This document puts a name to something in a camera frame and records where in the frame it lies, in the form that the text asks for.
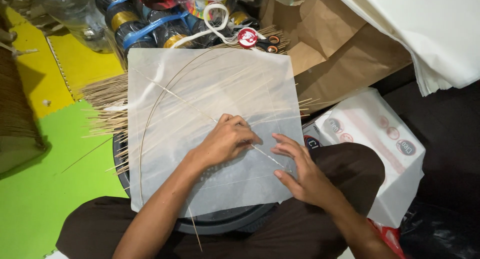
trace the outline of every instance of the floor mat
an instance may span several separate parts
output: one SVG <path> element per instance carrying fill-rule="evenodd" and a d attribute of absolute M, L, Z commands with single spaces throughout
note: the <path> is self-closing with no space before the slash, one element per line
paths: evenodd
<path fill-rule="evenodd" d="M 48 151 L 0 175 L 0 250 L 3 258 L 43 258 L 55 250 L 63 221 L 80 204 L 100 196 L 126 197 L 112 170 L 111 136 L 89 135 L 86 102 L 38 122 Z M 71 164 L 101 145 L 68 170 Z"/>

